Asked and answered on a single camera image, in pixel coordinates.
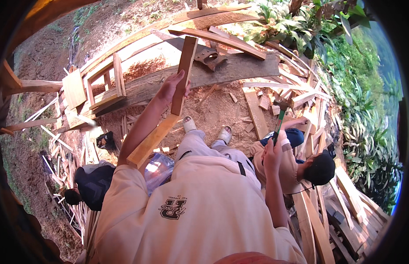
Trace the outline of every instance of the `foot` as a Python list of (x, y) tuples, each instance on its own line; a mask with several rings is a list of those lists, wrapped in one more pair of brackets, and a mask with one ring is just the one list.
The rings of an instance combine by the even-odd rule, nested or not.
[(190, 132), (191, 130), (197, 130), (196, 123), (194, 123), (194, 120), (189, 115), (184, 118), (182, 124), (186, 133)]
[(223, 129), (220, 130), (218, 139), (221, 139), (225, 142), (225, 144), (228, 145), (229, 141), (231, 141), (232, 138), (232, 128), (229, 125), (226, 125), (223, 127)]

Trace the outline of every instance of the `beige shirt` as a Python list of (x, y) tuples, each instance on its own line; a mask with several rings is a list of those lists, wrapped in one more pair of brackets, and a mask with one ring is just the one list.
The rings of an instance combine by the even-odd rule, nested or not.
[(186, 157), (149, 198), (140, 172), (118, 166), (96, 229), (100, 263), (211, 264), (256, 251), (305, 264), (289, 230), (273, 228), (260, 183), (245, 170), (226, 158)]
[[(297, 193), (301, 191), (301, 184), (297, 182), (298, 165), (284, 130), (279, 130), (278, 140), (281, 140), (282, 145), (282, 161), (279, 166), (279, 181), (281, 182), (282, 192), (285, 194)], [(261, 155), (264, 150), (265, 148), (260, 141), (254, 142), (250, 148), (250, 154), (254, 156), (253, 165), (256, 177), (262, 185), (266, 185), (265, 169), (261, 163)]]

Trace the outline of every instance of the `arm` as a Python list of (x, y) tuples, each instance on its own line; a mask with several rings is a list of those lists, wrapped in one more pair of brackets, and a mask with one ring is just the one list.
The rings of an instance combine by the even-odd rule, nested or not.
[[(146, 109), (144, 109), (122, 144), (118, 158), (118, 166), (127, 164), (127, 157), (131, 152), (156, 128), (163, 109), (172, 102), (176, 85), (182, 80), (184, 74), (185, 71), (181, 70), (180, 73), (169, 76), (147, 105)], [(184, 95), (187, 97), (189, 92), (190, 81), (185, 88)]]
[(279, 181), (279, 166), (282, 160), (281, 140), (273, 146), (269, 140), (263, 153), (263, 166), (266, 175), (266, 205), (272, 217), (273, 227), (287, 227), (288, 215), (282, 195), (281, 182)]
[(295, 119), (295, 120), (290, 120), (290, 121), (282, 122), (282, 124), (281, 124), (281, 129), (282, 129), (282, 130), (286, 130), (286, 129), (289, 129), (289, 128), (291, 128), (291, 127), (293, 127), (293, 126), (295, 126), (295, 125), (298, 125), (298, 124), (300, 124), (300, 125), (305, 125), (305, 124), (307, 123), (307, 121), (308, 121), (307, 118), (305, 118), (305, 117), (300, 117), (300, 118)]

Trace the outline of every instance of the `hammer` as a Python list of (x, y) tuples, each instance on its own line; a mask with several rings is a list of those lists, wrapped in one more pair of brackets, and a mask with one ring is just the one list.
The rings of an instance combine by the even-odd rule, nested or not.
[(279, 135), (279, 130), (281, 129), (282, 119), (283, 119), (283, 117), (285, 115), (285, 112), (288, 109), (288, 107), (291, 107), (291, 106), (287, 102), (276, 101), (276, 100), (273, 101), (273, 105), (274, 106), (279, 106), (279, 108), (280, 108), (280, 112), (279, 112), (279, 115), (278, 115), (278, 122), (277, 122), (277, 124), (275, 126), (275, 132), (276, 133), (274, 133), (273, 136), (272, 136), (273, 143), (276, 143), (276, 140), (278, 139), (278, 135)]

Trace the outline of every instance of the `soil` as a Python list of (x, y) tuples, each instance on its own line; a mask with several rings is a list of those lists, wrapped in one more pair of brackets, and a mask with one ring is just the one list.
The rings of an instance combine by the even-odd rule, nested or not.
[[(208, 3), (212, 5), (222, 5), (229, 2), (208, 0)], [(186, 4), (191, 9), (196, 8), (195, 1), (186, 0)], [(85, 19), (83, 25), (78, 28), (74, 27), (74, 18), (77, 17), (75, 11), (39, 30), (19, 45), (15, 50), (14, 57), (16, 75), (23, 80), (62, 80), (66, 76), (63, 67), (68, 69), (70, 64), (75, 64), (78, 68), (82, 67), (85, 64), (87, 52), (90, 58), (93, 58), (131, 32), (137, 31), (155, 20), (185, 11), (185, 4), (175, 0), (104, 0), (101, 3), (97, 2), (86, 6), (84, 14), (94, 9), (96, 11), (92, 12)], [(72, 48), (73, 36), (77, 41), (74, 42)], [(129, 81), (176, 65), (178, 61), (179, 57), (174, 59), (161, 51), (147, 60), (136, 60), (132, 66), (126, 66), (126, 64), (124, 66), (123, 63), (124, 80)], [(95, 95), (105, 90), (100, 79), (94, 84)], [(192, 116), (197, 128), (206, 133), (205, 142), (207, 145), (216, 139), (224, 125), (230, 125), (233, 128), (233, 137), (229, 145), (243, 151), (248, 156), (250, 145), (258, 138), (254, 129), (249, 133), (245, 132), (244, 129), (249, 123), (240, 119), (240, 117), (250, 116), (241, 87), (240, 81), (235, 81), (221, 90), (214, 91), (199, 109), (196, 109), (197, 103), (211, 89), (211, 86), (192, 89), (189, 98), (185, 100), (183, 115)], [(229, 92), (232, 92), (238, 99), (237, 103), (233, 102)], [(38, 92), (14, 95), (7, 124), (23, 122), (53, 100), (55, 96), (53, 93)], [(133, 106), (106, 114), (97, 120), (100, 125), (98, 128), (89, 132), (68, 131), (63, 133), (60, 139), (74, 148), (73, 154), (76, 161), (80, 160), (82, 140), (85, 136), (95, 144), (96, 137), (113, 131), (115, 142), (121, 149), (123, 138), (121, 120), (123, 115), (135, 116), (140, 114), (144, 108), (145, 106)], [(54, 117), (56, 115), (54, 106), (49, 109), (46, 113), (48, 116), (45, 117)], [(269, 130), (273, 130), (276, 118), (270, 111), (263, 112)], [(177, 124), (160, 143), (160, 146), (166, 147), (180, 143), (183, 135), (182, 125)], [(46, 191), (44, 183), (48, 181), (53, 186), (54, 181), (39, 154), (40, 151), (48, 151), (48, 144), (46, 146), (40, 144), (42, 137), (43, 139), (45, 137), (46, 141), (50, 138), (47, 134), (46, 136), (42, 135), (39, 129), (31, 129), (25, 134), (17, 131), (12, 139), (8, 135), (1, 136), (4, 159), (9, 165), (8, 178), (11, 177), (15, 182), (15, 186), (20, 192), (19, 196), (17, 195), (18, 198), (27, 201), (32, 214), (40, 222), (44, 238), (53, 240), (59, 247), (62, 260), (75, 262), (83, 250), (83, 245), (81, 239), (71, 229), (65, 214), (57, 209), (55, 202)], [(92, 143), (89, 145), (90, 156), (92, 155), (91, 151), (93, 151)], [(108, 151), (98, 148), (95, 150), (99, 159), (105, 159), (116, 165), (117, 150)], [(175, 155), (176, 152), (171, 154), (171, 157), (175, 158)]]

